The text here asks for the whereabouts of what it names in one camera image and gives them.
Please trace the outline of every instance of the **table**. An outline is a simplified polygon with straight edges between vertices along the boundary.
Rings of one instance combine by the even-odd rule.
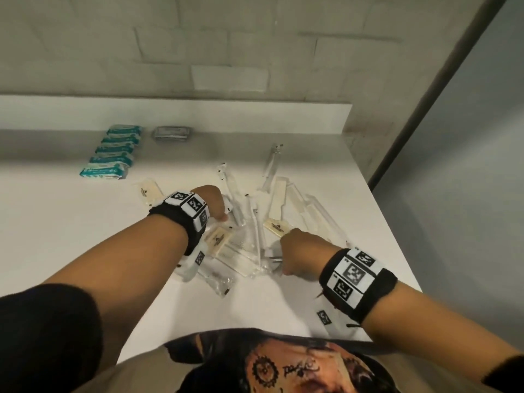
[[[127,179],[98,181],[78,173],[103,132],[0,132],[0,294],[24,290],[108,236],[146,215],[134,186],[154,178],[164,193],[217,184],[227,162],[254,194],[273,143],[284,144],[277,174],[314,195],[350,240],[399,280],[420,289],[340,135],[201,133],[187,143],[146,137]],[[13,151],[13,143],[20,143]],[[256,327],[327,337],[311,310],[320,292],[298,277],[240,278],[221,299],[204,281],[170,279],[124,346],[120,360],[197,331]],[[363,331],[356,338],[365,339]]]

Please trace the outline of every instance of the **teal packet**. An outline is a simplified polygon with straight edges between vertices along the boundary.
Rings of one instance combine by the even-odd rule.
[[[126,152],[133,153],[135,146],[129,142],[122,142],[116,144],[101,144],[95,150],[95,153],[114,153]]]
[[[127,166],[119,163],[112,162],[107,164],[88,164],[80,176],[83,178],[103,178],[103,179],[120,179],[125,177],[127,174]]]
[[[115,124],[111,125],[110,128],[107,131],[108,136],[114,135],[114,134],[129,134],[134,133],[136,135],[141,135],[142,130],[144,128],[140,125],[123,125],[123,124]]]
[[[118,144],[122,142],[128,142],[133,145],[138,145],[140,143],[140,137],[137,137],[136,135],[118,135],[116,137],[106,136],[104,139],[102,139],[103,144]]]
[[[133,166],[133,156],[127,153],[98,153],[89,159],[89,163],[107,164],[110,162],[120,162],[127,166]]]

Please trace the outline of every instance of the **wall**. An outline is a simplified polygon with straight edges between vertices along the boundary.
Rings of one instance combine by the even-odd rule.
[[[369,178],[484,0],[0,0],[0,93],[351,102]]]
[[[524,0],[507,0],[374,195],[417,280],[524,350]]]

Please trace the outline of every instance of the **beige brick wall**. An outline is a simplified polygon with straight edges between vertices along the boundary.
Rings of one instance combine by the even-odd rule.
[[[0,93],[351,102],[369,178],[484,0],[0,0]]]

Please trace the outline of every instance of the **forearm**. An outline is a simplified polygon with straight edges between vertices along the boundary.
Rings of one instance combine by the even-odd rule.
[[[44,282],[74,285],[94,298],[104,333],[101,369],[116,361],[186,248],[183,227],[151,215],[91,248]]]
[[[398,282],[362,327],[376,342],[481,381],[519,351],[478,324]]]

